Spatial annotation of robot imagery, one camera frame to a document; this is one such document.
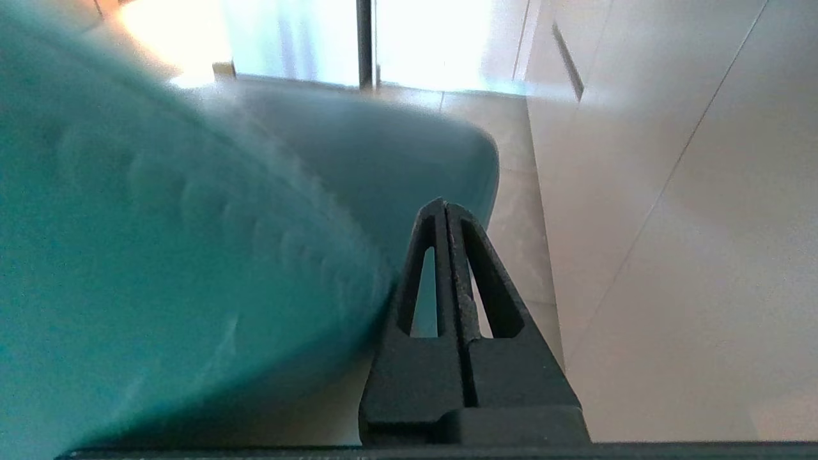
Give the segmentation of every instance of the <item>white cabinet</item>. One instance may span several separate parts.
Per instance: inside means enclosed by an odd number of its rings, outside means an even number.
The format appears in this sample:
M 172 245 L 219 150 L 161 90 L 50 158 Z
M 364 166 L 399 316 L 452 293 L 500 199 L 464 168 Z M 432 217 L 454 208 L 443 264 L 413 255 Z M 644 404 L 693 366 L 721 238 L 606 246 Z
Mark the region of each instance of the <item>white cabinet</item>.
M 568 115 L 542 115 L 561 91 L 537 91 L 529 103 L 569 378 L 589 322 L 763 4 L 588 2 L 593 14 L 555 5 L 585 92 Z M 543 56 L 533 52 L 528 64 L 535 85 Z
M 596 440 L 818 439 L 816 18 L 768 2 L 575 349 Z

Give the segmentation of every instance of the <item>teal upholstered seat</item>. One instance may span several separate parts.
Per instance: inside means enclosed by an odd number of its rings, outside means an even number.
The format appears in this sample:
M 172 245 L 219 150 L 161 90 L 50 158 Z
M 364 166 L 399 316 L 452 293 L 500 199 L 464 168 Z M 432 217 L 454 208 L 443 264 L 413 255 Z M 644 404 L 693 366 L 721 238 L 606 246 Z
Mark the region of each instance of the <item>teal upholstered seat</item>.
M 284 404 L 362 347 L 425 202 L 488 220 L 476 129 L 210 91 L 241 122 L 0 6 L 4 458 Z

